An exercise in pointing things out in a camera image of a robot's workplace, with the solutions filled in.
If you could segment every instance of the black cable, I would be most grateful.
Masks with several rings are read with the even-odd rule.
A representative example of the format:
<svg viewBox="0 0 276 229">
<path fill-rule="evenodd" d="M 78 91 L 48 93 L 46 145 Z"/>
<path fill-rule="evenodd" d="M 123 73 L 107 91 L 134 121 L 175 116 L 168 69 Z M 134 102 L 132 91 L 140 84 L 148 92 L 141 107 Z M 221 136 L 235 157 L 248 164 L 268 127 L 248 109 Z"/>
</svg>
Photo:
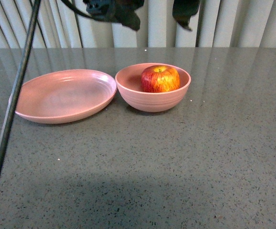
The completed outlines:
<svg viewBox="0 0 276 229">
<path fill-rule="evenodd" d="M 81 15 L 85 18 L 90 18 L 92 19 L 92 17 L 90 17 L 88 14 L 83 13 L 82 11 L 80 11 L 78 8 L 76 8 L 70 1 L 68 0 L 61 0 L 70 10 L 72 10 L 73 12 L 77 13 L 78 15 Z"/>
<path fill-rule="evenodd" d="M 0 135 L 0 174 L 1 174 L 2 166 L 3 166 L 5 153 L 7 150 L 7 145 L 8 145 L 8 141 L 9 141 L 9 137 L 10 137 L 11 127 L 13 124 L 13 119 L 14 119 L 14 114 L 15 114 L 15 110 L 16 110 L 18 97 L 20 94 L 21 86 L 23 83 L 24 75 L 25 75 L 29 57 L 30 57 L 30 52 L 31 52 L 31 47 L 32 47 L 32 43 L 33 43 L 33 37 L 34 37 L 34 32 L 35 32 L 35 26 L 37 23 L 37 16 L 38 16 L 40 3 L 41 3 L 41 0 L 35 0 L 34 5 L 33 5 L 31 20 L 30 20 L 27 38 L 26 38 L 26 42 L 25 42 L 25 47 L 22 52 L 21 62 L 19 64 L 15 82 L 13 84 L 13 89 L 12 89 L 12 92 L 10 95 L 10 103 L 8 104 L 4 122 L 3 122 L 3 126 L 2 126 L 2 131 L 1 131 L 1 135 Z"/>
</svg>

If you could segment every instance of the bowl rim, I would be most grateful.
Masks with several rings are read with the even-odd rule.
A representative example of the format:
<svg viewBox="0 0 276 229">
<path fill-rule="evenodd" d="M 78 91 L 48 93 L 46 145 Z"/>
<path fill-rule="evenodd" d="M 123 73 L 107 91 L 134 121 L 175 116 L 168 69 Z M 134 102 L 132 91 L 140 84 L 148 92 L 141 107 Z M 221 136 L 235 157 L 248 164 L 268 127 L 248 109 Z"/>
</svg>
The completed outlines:
<svg viewBox="0 0 276 229">
<path fill-rule="evenodd" d="M 182 87 L 176 89 L 176 90 L 173 90 L 173 91 L 169 91 L 169 92 L 139 92 L 139 91 L 135 91 L 135 90 L 132 90 L 132 89 L 129 89 L 127 87 L 124 87 L 123 85 L 121 85 L 117 79 L 117 76 L 119 74 L 120 71 L 126 69 L 126 68 L 130 68 L 130 67 L 133 67 L 133 66 L 137 66 L 137 65 L 144 65 L 144 64 L 152 64 L 152 65 L 166 65 L 166 66 L 170 66 L 170 67 L 173 67 L 173 68 L 176 68 L 176 69 L 181 69 L 181 71 L 185 72 L 188 76 L 189 76 L 189 81 Z M 171 94 L 171 93 L 175 93 L 177 91 L 181 91 L 183 90 L 184 88 L 187 88 L 190 83 L 191 83 L 191 75 L 186 71 L 184 70 L 183 68 L 180 68 L 180 67 L 177 67 L 175 65 L 171 65 L 171 64 L 167 64 L 167 63 L 156 63 L 156 62 L 146 62 L 146 63 L 137 63 L 137 64 L 132 64 L 132 65 L 129 65 L 125 68 L 122 68 L 121 70 L 119 70 L 117 72 L 117 74 L 115 75 L 115 81 L 117 83 L 118 86 L 122 87 L 123 89 L 127 90 L 127 91 L 130 91 L 130 92 L 135 92 L 135 93 L 139 93 L 139 94 Z"/>
</svg>

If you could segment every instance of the speckled countertop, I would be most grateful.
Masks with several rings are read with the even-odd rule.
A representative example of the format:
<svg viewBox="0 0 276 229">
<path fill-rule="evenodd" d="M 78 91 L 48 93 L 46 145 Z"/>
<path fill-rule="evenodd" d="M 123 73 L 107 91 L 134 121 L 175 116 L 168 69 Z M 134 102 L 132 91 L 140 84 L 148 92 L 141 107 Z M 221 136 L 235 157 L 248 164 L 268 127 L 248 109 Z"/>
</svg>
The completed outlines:
<svg viewBox="0 0 276 229">
<path fill-rule="evenodd" d="M 0 50 L 0 130 L 20 55 Z M 74 123 L 15 116 L 0 229 L 276 229 L 276 49 L 39 49 L 25 81 L 141 62 L 191 74 L 175 108 L 140 112 L 117 92 Z"/>
</svg>

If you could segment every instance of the pink plate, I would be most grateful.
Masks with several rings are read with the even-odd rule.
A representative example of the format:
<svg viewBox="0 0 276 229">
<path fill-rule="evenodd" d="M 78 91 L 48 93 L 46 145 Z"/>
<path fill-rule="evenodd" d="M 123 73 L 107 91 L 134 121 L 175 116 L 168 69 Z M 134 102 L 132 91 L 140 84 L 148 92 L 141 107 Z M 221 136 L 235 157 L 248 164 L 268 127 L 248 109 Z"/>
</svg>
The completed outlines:
<svg viewBox="0 0 276 229">
<path fill-rule="evenodd" d="M 23 84 L 16 114 L 37 123 L 73 122 L 102 110 L 116 90 L 115 80 L 99 71 L 49 73 Z"/>
</svg>

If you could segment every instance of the black object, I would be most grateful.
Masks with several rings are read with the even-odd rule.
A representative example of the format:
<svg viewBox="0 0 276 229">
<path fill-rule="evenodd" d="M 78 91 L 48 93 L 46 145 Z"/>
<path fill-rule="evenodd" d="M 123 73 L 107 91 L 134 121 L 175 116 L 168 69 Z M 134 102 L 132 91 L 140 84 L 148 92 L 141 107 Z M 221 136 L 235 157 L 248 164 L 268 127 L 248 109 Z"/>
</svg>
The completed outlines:
<svg viewBox="0 0 276 229">
<path fill-rule="evenodd" d="M 190 19 L 198 12 L 200 0 L 174 0 L 173 17 L 182 28 L 192 31 Z"/>
<path fill-rule="evenodd" d="M 21 62 L 18 67 L 17 75 L 15 78 L 15 82 L 10 96 L 10 103 L 7 107 L 3 126 L 2 126 L 2 131 L 0 135 L 0 174 L 3 166 L 5 153 L 7 150 L 7 145 L 10 137 L 11 127 L 13 124 L 18 97 L 20 94 L 21 86 L 23 83 L 24 75 L 29 61 L 40 3 L 41 3 L 41 0 L 35 0 L 33 5 L 27 38 L 26 38 L 24 50 L 22 51 Z"/>
<path fill-rule="evenodd" d="M 116 0 L 82 0 L 86 4 L 86 11 L 90 15 L 80 11 L 69 0 L 61 1 L 69 9 L 83 17 L 95 21 L 121 23 L 135 31 L 140 29 L 141 22 L 134 11 L 144 5 L 144 0 L 132 0 L 129 4 L 120 4 Z"/>
</svg>

